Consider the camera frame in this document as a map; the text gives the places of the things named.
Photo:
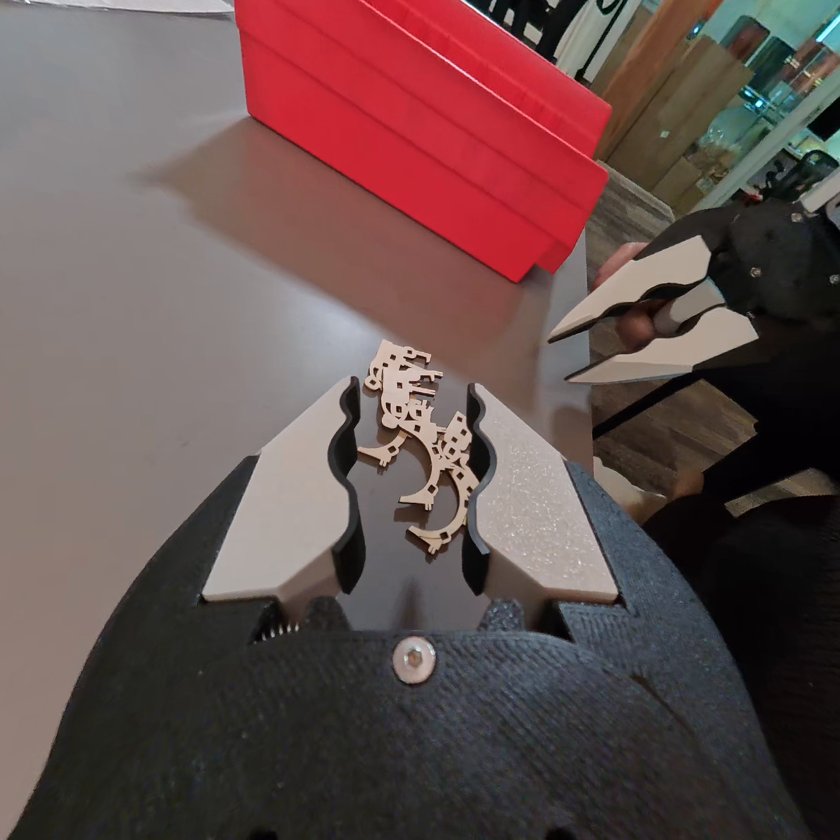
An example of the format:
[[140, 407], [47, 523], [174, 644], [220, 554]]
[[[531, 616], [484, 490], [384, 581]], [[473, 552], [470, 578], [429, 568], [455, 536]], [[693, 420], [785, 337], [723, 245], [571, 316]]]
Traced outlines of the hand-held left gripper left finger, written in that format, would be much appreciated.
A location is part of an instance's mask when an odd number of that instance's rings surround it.
[[355, 428], [361, 384], [342, 378], [258, 453], [204, 588], [207, 602], [260, 598], [305, 611], [350, 594], [365, 562]]

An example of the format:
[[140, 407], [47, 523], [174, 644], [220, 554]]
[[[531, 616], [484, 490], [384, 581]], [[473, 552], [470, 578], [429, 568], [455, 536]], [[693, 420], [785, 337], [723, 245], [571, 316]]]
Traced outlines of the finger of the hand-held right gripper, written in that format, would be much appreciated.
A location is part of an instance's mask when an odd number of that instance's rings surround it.
[[747, 316], [724, 307], [699, 315], [687, 331], [656, 338], [633, 353], [617, 353], [569, 374], [572, 384], [611, 385], [674, 378], [759, 339]]
[[710, 262], [711, 251], [700, 235], [632, 259], [566, 314], [547, 342], [588, 331], [601, 320], [653, 300], [665, 302], [654, 315], [654, 335], [673, 337], [689, 320], [726, 305], [708, 276]]

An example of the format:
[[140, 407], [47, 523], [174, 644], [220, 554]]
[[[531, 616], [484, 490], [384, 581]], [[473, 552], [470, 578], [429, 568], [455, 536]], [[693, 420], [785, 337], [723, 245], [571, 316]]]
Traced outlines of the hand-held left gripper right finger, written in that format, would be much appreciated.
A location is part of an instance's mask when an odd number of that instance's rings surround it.
[[562, 454], [492, 395], [467, 389], [478, 479], [466, 509], [462, 571], [470, 590], [520, 605], [540, 623], [551, 602], [613, 606], [620, 593]]

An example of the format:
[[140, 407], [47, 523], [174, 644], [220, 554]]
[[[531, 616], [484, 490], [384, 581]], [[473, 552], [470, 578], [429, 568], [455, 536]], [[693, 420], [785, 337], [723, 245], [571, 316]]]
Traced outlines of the curved wooden puzzle piece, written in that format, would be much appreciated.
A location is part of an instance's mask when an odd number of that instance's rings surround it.
[[476, 475], [468, 466], [456, 466], [450, 470], [450, 473], [457, 496], [457, 509], [450, 523], [436, 530], [422, 530], [417, 526], [408, 529], [408, 532], [416, 539], [426, 544], [427, 552], [430, 554], [437, 553], [443, 546], [450, 543], [457, 531], [465, 525], [469, 499], [479, 484]]
[[400, 502], [422, 505], [430, 511], [438, 493], [440, 477], [449, 473], [458, 492], [458, 503], [465, 508], [469, 496], [478, 486], [478, 479], [469, 467], [472, 434], [466, 415], [456, 412], [443, 429], [429, 419], [404, 419], [398, 426], [401, 431], [416, 438], [429, 457], [429, 475], [425, 486], [411, 495], [400, 497]]
[[364, 390], [380, 398], [381, 424], [396, 434], [387, 444], [359, 447], [359, 453], [388, 466], [410, 436], [421, 437], [430, 432], [433, 443], [438, 427], [432, 422], [430, 400], [436, 396], [431, 385], [443, 374], [431, 371], [427, 364], [430, 353], [387, 339], [381, 341], [364, 378]]

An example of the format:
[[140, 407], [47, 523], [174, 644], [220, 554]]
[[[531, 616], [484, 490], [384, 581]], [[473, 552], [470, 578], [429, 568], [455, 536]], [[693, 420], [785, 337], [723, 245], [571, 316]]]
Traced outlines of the person's right forearm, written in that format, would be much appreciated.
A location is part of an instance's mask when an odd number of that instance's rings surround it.
[[703, 377], [755, 419], [751, 438], [703, 472], [704, 496], [727, 503], [807, 469], [838, 485], [838, 329]]

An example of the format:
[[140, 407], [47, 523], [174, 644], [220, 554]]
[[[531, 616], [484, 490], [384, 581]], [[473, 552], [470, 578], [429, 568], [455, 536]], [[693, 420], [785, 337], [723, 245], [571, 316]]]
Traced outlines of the grey desk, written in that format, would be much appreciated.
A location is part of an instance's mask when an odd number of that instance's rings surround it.
[[231, 16], [2, 2], [2, 837], [101, 630], [243, 460], [381, 341], [592, 462], [546, 344], [584, 238], [511, 282], [250, 118]]

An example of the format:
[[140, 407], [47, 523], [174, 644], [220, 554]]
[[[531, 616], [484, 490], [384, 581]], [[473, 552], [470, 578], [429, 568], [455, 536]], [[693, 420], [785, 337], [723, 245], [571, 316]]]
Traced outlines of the person's right hand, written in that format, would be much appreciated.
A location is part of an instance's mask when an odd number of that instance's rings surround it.
[[[645, 242], [630, 242], [619, 248], [602, 263], [591, 282], [590, 290], [600, 287], [626, 263], [636, 258], [647, 246]], [[666, 306], [664, 299], [638, 302], [615, 323], [617, 338], [626, 352], [635, 352], [643, 348], [656, 337], [655, 318], [660, 309]]]

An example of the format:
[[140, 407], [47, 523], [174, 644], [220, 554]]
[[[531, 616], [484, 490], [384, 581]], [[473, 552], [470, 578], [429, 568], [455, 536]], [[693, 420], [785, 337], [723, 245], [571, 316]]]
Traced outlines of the black metal bar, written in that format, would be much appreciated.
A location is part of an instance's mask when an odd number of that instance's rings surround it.
[[665, 399], [683, 391], [684, 389], [704, 381], [705, 377], [699, 373], [688, 373], [674, 379], [667, 380], [664, 384], [655, 388], [648, 394], [637, 399], [617, 413], [609, 416], [593, 426], [592, 437], [594, 440], [611, 433], [613, 430], [624, 425], [626, 422], [638, 417], [649, 408], [656, 406]]

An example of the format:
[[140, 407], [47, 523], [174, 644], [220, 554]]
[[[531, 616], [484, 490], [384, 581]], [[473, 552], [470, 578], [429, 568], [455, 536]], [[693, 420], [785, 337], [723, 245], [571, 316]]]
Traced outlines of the black office chair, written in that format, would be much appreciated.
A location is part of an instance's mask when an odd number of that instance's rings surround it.
[[834, 173], [838, 166], [838, 161], [826, 152], [808, 152], [781, 177], [773, 189], [773, 195], [788, 203], [797, 202], [815, 185]]

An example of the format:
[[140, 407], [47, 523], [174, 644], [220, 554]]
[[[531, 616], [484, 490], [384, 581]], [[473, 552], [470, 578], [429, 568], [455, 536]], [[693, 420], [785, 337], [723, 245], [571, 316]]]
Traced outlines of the wooden cabinet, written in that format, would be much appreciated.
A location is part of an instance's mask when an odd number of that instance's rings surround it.
[[701, 199], [701, 171], [687, 158], [690, 147], [752, 77], [752, 70], [719, 43], [696, 38], [607, 165], [679, 214], [690, 198]]
[[610, 118], [594, 157], [607, 161], [650, 99], [650, 90], [697, 24], [705, 24], [721, 1], [663, 1], [609, 80], [603, 100]]

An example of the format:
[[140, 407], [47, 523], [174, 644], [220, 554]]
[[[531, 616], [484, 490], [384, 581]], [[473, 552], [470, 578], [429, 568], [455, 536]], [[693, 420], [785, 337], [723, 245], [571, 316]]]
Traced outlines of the person's dark ribbed top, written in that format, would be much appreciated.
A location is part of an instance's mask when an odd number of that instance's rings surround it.
[[839, 838], [838, 495], [734, 516], [693, 494], [643, 529], [717, 625], [809, 831]]

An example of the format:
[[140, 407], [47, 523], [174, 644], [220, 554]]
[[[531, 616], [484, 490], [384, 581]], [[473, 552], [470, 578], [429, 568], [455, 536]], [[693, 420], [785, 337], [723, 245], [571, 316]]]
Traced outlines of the red gift box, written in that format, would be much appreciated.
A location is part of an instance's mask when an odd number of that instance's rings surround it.
[[248, 113], [512, 282], [570, 256], [606, 185], [574, 150], [549, 184], [370, 68], [374, 114], [247, 38]]
[[339, 48], [498, 150], [587, 159], [611, 108], [465, 2], [236, 2], [242, 35], [325, 70]]

